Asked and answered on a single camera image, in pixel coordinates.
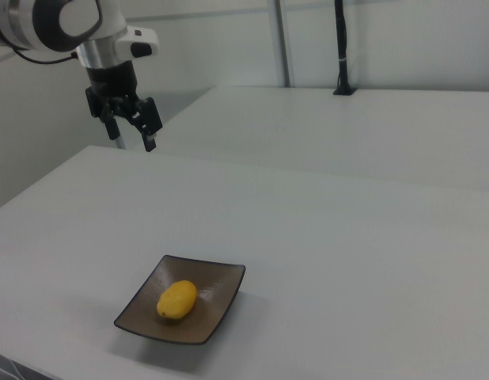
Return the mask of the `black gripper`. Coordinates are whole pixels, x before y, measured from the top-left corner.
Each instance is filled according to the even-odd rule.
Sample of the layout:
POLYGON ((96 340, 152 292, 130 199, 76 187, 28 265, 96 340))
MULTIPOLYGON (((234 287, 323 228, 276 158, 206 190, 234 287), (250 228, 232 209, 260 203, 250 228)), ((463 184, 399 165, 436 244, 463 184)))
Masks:
POLYGON ((156 148, 155 136, 163 124, 152 97, 138 99, 138 81, 132 61, 105 69, 86 69, 91 86, 85 94, 90 114, 105 125, 111 140, 119 138, 114 115, 126 118, 141 134, 146 152, 156 148))

